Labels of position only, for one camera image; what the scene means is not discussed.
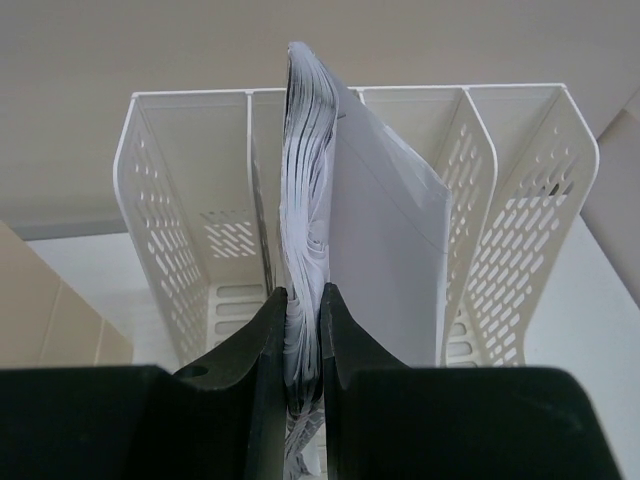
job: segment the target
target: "perforated plastic divider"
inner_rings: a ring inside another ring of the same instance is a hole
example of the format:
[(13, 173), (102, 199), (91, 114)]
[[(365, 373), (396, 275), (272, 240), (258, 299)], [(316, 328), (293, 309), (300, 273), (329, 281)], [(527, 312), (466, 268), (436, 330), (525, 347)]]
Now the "perforated plastic divider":
[[(473, 256), (480, 240), (497, 177), (496, 153), (467, 92), (456, 109), (435, 171), (453, 193), (445, 338), (458, 315)], [(442, 349), (446, 362), (447, 348)]]
[(135, 99), (116, 153), (114, 183), (178, 360), (189, 363), (205, 352), (207, 279), (198, 265), (179, 198)]
[(484, 363), (524, 362), (524, 335), (598, 165), (593, 136), (561, 90), (494, 196), (465, 306)]
[(217, 347), (249, 323), (264, 303), (264, 292), (260, 284), (212, 288), (207, 348)]

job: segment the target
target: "desk file sorter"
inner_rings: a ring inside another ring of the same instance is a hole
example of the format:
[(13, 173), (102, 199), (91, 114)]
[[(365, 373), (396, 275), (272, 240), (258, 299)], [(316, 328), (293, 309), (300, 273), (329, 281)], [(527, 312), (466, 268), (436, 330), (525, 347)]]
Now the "desk file sorter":
[[(158, 357), (170, 370), (224, 342), (285, 284), (277, 247), (285, 92), (133, 96), (114, 182), (173, 340), (175, 356)], [(350, 92), (452, 192), (441, 363), (523, 364), (528, 321), (597, 170), (595, 141), (567, 89)]]

